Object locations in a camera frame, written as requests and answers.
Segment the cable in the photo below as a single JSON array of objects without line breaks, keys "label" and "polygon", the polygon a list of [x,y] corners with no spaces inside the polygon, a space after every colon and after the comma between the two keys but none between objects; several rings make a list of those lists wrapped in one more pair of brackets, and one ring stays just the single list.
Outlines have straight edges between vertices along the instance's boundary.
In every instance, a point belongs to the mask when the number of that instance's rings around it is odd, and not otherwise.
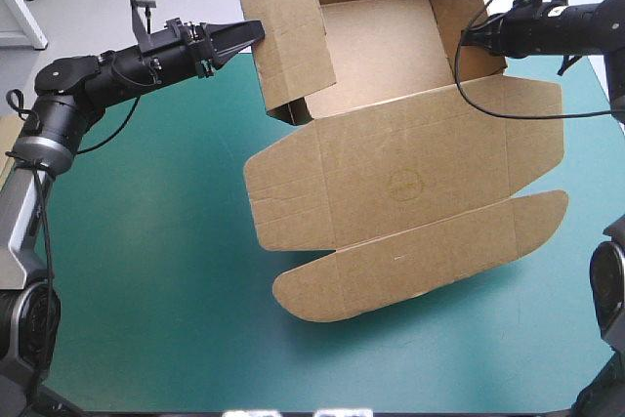
[{"label": "cable", "polygon": [[474,26],[475,22],[478,20],[481,14],[483,14],[486,11],[488,6],[490,6],[490,4],[493,3],[493,1],[494,0],[488,0],[488,2],[486,2],[485,5],[481,9],[479,9],[479,11],[469,21],[469,23],[467,24],[467,27],[462,31],[462,34],[460,35],[460,40],[458,41],[458,47],[456,48],[456,56],[455,56],[454,63],[453,63],[453,78],[456,83],[456,88],[458,89],[458,92],[460,93],[462,98],[465,100],[465,102],[467,102],[470,106],[474,107],[478,111],[483,112],[484,114],[488,114],[489,116],[492,116],[492,117],[498,117],[502,119],[517,119],[517,120],[524,120],[524,121],[546,121],[546,120],[554,120],[554,119],[580,119],[580,118],[585,118],[585,117],[606,116],[606,115],[613,115],[616,113],[625,112],[625,109],[612,109],[612,110],[605,110],[605,111],[580,112],[580,113],[574,113],[574,114],[517,115],[517,114],[504,114],[501,112],[491,111],[475,103],[474,101],[472,101],[471,98],[469,98],[469,96],[467,95],[467,92],[464,90],[462,83],[460,82],[460,50],[462,49],[467,39],[467,35],[469,34],[469,31],[472,31],[472,30],[475,31],[475,29],[477,29],[478,27],[486,26],[495,21],[498,21],[507,14],[507,13],[499,14],[495,16],[494,18],[492,18],[491,20],[486,21],[480,26]]},{"label": "cable", "polygon": [[137,109],[137,105],[139,104],[139,99],[140,98],[141,97],[136,97],[135,98],[135,102],[133,103],[132,107],[128,111],[128,115],[126,116],[126,119],[124,119],[124,121],[121,123],[121,125],[117,128],[117,130],[115,132],[113,132],[110,136],[108,136],[106,139],[101,141],[99,144],[96,144],[94,146],[88,146],[87,148],[83,148],[82,150],[78,150],[76,152],[76,154],[77,155],[82,155],[84,153],[89,153],[90,151],[97,150],[98,148],[101,148],[101,147],[105,146],[110,141],[112,141],[115,137],[117,137],[117,135],[121,131],[124,130],[124,127],[126,127],[126,124],[128,124],[128,122],[130,121],[130,118],[133,117],[133,114],[135,113],[135,109]]},{"label": "cable", "polygon": [[[17,103],[13,101],[14,97],[18,99]],[[5,95],[5,98],[7,100],[7,104],[9,105],[9,107],[18,114],[18,116],[20,117],[22,121],[26,120],[26,118],[22,116],[23,114],[25,114],[26,116],[34,116],[35,121],[37,123],[36,127],[37,128],[40,127],[41,119],[39,119],[39,114],[37,114],[37,111],[33,111],[32,109],[24,109],[23,93],[21,92],[20,89],[14,88],[13,90],[9,90],[7,94]]]}]

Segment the white cabinet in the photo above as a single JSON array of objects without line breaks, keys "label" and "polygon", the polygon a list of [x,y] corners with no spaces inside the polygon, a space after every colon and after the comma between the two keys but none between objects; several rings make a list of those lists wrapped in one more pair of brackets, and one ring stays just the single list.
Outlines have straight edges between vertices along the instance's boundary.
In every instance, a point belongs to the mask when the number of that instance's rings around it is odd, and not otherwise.
[{"label": "white cabinet", "polygon": [[45,49],[48,40],[23,0],[0,0],[0,47]]}]

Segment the open cardboard box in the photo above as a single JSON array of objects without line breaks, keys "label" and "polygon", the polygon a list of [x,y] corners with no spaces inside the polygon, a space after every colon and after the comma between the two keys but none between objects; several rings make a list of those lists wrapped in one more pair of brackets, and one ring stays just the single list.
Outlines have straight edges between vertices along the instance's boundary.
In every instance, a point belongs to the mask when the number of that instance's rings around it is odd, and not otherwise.
[{"label": "open cardboard box", "polygon": [[[263,22],[253,48],[270,115],[302,124],[453,83],[459,34],[483,0],[241,0]],[[503,71],[468,48],[463,79]]]},{"label": "open cardboard box", "polygon": [[[512,197],[563,158],[560,121],[507,121],[463,102],[451,61],[483,0],[241,0],[268,114],[303,128],[254,155],[245,180],[260,243],[333,254],[283,273],[278,302],[312,321],[355,316],[533,251],[567,197]],[[466,48],[486,107],[560,113],[555,84],[504,77]]]}]

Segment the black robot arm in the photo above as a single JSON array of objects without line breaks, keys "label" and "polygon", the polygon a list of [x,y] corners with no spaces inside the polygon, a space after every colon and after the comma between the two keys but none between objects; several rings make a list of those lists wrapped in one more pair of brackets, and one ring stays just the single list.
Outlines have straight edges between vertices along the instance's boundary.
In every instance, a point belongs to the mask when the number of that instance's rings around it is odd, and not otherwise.
[{"label": "black robot arm", "polygon": [[517,0],[465,38],[464,46],[496,56],[563,56],[561,73],[581,56],[604,56],[610,107],[625,122],[625,0],[574,6],[567,0]]},{"label": "black robot arm", "polygon": [[138,9],[145,7],[149,19],[155,0],[130,2],[135,46],[44,67],[35,79],[32,109],[22,108],[21,92],[7,95],[27,118],[10,152],[17,162],[0,190],[1,417],[22,416],[29,407],[46,417],[84,415],[38,386],[52,360],[61,302],[52,288],[51,258],[43,263],[35,242],[40,226],[47,236],[46,200],[56,177],[71,167],[85,133],[108,107],[192,76],[209,77],[265,35],[259,21],[179,19],[152,33]]},{"label": "black robot arm", "polygon": [[259,21],[193,24],[172,19],[149,33],[138,13],[139,6],[149,11],[149,4],[131,0],[135,46],[58,59],[37,74],[38,97],[15,154],[39,161],[57,176],[69,169],[85,132],[108,107],[192,76],[209,77],[265,36]]}]

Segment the teal tabletop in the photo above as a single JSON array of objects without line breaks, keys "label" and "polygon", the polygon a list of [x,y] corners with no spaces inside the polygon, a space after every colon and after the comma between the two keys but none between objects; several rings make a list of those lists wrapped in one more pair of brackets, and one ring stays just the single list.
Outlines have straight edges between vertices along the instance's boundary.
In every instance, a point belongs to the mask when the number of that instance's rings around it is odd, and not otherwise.
[{"label": "teal tabletop", "polygon": [[[562,84],[568,112],[607,107],[587,60],[511,61]],[[130,104],[112,108],[84,145]],[[265,116],[250,55],[210,80],[145,96],[128,128],[76,159],[50,203],[62,326],[48,385],[90,410],[539,411],[568,407],[610,357],[588,262],[625,212],[623,135],[565,124],[562,226],[508,266],[329,324],[273,299],[282,272],[323,253],[264,251],[242,169],[293,128]]]}]

